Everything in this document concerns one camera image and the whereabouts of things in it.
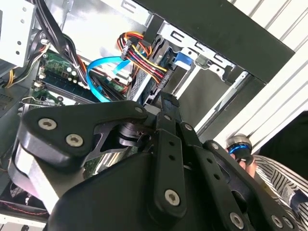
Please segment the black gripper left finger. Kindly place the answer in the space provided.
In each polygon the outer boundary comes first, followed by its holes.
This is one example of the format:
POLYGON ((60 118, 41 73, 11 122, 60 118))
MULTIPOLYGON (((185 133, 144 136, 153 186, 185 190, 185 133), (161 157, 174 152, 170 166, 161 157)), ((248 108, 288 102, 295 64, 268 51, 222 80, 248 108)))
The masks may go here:
POLYGON ((49 215, 75 186, 153 149, 157 128, 171 130, 171 95, 157 114, 134 101, 43 107, 26 112, 9 165, 13 182, 42 201, 49 215))

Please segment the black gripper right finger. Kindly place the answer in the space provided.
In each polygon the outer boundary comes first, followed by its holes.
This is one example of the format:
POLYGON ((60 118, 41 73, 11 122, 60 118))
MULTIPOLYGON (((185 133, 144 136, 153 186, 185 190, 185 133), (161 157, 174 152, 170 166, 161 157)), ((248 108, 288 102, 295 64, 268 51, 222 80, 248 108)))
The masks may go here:
POLYGON ((171 210, 175 230, 296 231, 298 225, 232 157, 214 141, 201 144, 182 121, 171 97, 171 210))

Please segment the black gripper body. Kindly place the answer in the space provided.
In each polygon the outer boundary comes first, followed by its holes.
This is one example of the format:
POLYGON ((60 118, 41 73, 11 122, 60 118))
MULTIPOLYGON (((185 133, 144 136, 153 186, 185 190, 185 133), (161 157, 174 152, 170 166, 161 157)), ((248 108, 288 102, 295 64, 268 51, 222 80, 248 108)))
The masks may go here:
POLYGON ((176 231, 171 189, 173 132, 157 128, 153 149, 112 166, 66 192, 49 231, 176 231))

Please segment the person's hand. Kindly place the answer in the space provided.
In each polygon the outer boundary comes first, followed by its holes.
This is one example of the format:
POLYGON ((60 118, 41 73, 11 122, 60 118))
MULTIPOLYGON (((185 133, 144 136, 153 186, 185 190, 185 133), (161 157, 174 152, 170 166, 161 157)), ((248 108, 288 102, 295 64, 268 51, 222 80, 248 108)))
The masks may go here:
POLYGON ((255 162, 255 158, 254 156, 252 156, 252 163, 250 165, 246 165, 246 163, 244 161, 236 161, 241 168, 243 168, 252 178, 255 178, 255 174, 256 174, 256 168, 257 168, 257 164, 255 162))

